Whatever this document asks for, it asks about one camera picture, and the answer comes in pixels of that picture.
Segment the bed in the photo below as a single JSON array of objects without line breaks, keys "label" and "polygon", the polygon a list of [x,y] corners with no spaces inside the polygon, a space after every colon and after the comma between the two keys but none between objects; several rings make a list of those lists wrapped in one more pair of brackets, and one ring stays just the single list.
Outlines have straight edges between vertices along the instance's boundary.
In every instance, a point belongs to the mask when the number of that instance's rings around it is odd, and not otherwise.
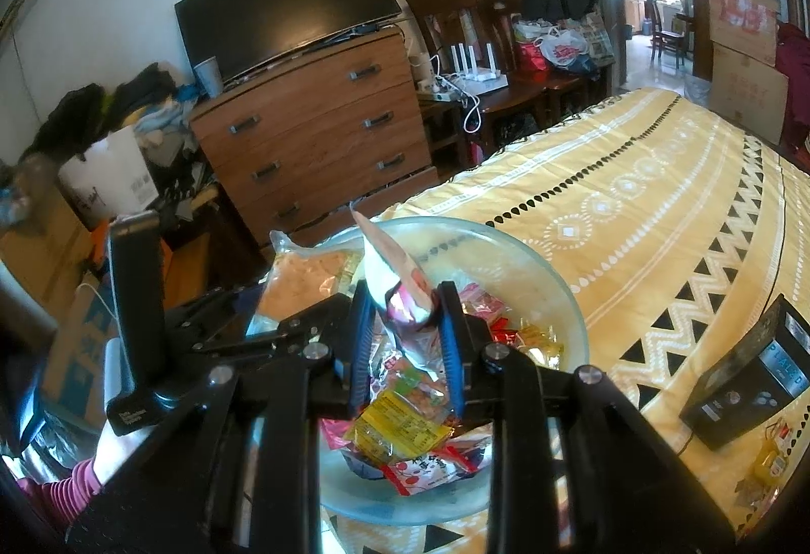
[{"label": "bed", "polygon": [[[702,372],[784,294],[810,315],[810,183],[756,137],[664,90],[610,98],[382,218],[486,223],[540,252],[570,285],[590,361],[637,405],[740,530],[735,488],[764,425],[712,453],[678,419]],[[810,392],[784,412],[797,429]],[[487,513],[430,527],[331,523],[347,552],[484,552]]]}]

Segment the television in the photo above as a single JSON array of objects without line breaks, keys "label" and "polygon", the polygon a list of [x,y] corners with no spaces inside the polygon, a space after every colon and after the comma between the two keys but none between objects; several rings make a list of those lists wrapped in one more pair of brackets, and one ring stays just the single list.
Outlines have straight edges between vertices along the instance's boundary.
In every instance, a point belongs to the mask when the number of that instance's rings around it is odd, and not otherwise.
[{"label": "television", "polygon": [[183,0],[174,6],[189,56],[216,57],[222,80],[402,13],[396,0]]}]

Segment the chest of drawers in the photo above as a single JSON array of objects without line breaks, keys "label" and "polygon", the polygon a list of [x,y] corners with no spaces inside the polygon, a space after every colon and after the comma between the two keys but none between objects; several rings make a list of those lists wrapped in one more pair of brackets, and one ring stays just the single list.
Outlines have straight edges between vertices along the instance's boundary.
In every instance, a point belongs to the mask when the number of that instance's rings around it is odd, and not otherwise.
[{"label": "chest of drawers", "polygon": [[403,179],[414,193],[435,183],[395,29],[268,70],[195,109],[191,127],[259,245],[271,230],[305,231],[366,195],[382,193],[373,202],[384,209],[386,191],[402,199],[392,187]]}]

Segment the drawer handle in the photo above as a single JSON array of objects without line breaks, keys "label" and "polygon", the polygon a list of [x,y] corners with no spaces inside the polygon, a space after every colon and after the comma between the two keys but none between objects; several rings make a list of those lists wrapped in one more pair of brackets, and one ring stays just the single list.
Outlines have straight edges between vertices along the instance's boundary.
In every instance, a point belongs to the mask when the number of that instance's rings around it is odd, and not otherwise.
[{"label": "drawer handle", "polygon": [[377,74],[379,71],[382,70],[382,67],[379,65],[370,65],[366,67],[366,69],[358,69],[357,71],[350,71],[349,78],[352,81],[357,81],[362,78],[366,78],[366,76],[373,76]]},{"label": "drawer handle", "polygon": [[253,178],[253,181],[258,181],[259,179],[264,179],[267,175],[270,175],[270,173],[277,171],[279,168],[281,168],[281,163],[273,161],[269,166],[263,167],[261,170],[256,170],[250,176]]},{"label": "drawer handle", "polygon": [[366,120],[363,122],[363,126],[367,129],[379,127],[380,124],[385,124],[386,122],[390,122],[394,119],[394,111],[389,110],[387,113],[383,113],[378,118],[374,120]]},{"label": "drawer handle", "polygon": [[258,115],[252,115],[247,120],[242,120],[239,124],[232,124],[229,130],[231,133],[237,134],[239,132],[243,132],[245,129],[255,127],[261,121],[262,118],[260,118]]},{"label": "drawer handle", "polygon": [[390,161],[380,161],[377,164],[378,170],[388,170],[390,167],[398,166],[402,161],[405,160],[405,154],[397,154],[393,159]]},{"label": "drawer handle", "polygon": [[300,208],[301,207],[298,206],[298,203],[296,202],[289,209],[285,209],[284,211],[279,211],[278,214],[276,214],[276,216],[278,216],[279,218],[289,218],[295,212],[297,212]]}]

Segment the chair backrest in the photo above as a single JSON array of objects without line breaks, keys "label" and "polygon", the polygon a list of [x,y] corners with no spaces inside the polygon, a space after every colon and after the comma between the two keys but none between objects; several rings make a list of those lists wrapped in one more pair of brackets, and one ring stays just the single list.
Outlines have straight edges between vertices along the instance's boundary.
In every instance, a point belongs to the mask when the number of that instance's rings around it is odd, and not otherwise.
[{"label": "chair backrest", "polygon": [[661,11],[658,9],[658,4],[655,0],[647,0],[644,6],[645,16],[653,22],[653,31],[661,33],[663,30],[663,22],[661,21]]},{"label": "chair backrest", "polygon": [[514,71],[520,65],[512,28],[512,15],[520,14],[523,0],[481,0],[478,12],[486,27],[487,41],[493,43],[501,71]]},{"label": "chair backrest", "polygon": [[478,0],[405,0],[416,18],[428,53],[439,54],[444,70],[452,69],[450,47],[469,44],[465,39],[462,17],[470,17],[478,39],[483,37]]}]

